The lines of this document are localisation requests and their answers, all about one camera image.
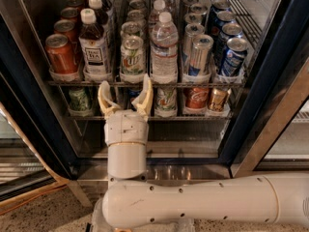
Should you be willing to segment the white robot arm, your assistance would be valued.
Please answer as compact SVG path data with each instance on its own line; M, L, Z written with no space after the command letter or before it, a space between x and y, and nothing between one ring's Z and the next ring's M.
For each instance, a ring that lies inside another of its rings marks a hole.
M112 102L102 81L98 103L106 119L107 173L112 178L102 199L106 222L128 229L173 219L197 218L309 225L309 174L287 173L242 177L190 186L163 187L138 178L146 173L148 118L153 84L143 76L134 110Z

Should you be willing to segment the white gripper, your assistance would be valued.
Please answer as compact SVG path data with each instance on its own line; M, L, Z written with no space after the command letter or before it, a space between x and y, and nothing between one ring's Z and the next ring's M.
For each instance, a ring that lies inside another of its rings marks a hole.
M113 102L110 85L102 81L98 87L98 104L105 121L105 143L110 146L116 143L146 144L148 141L148 119L153 105L154 89L147 74L143 77L143 88L131 104L136 111L120 110Z

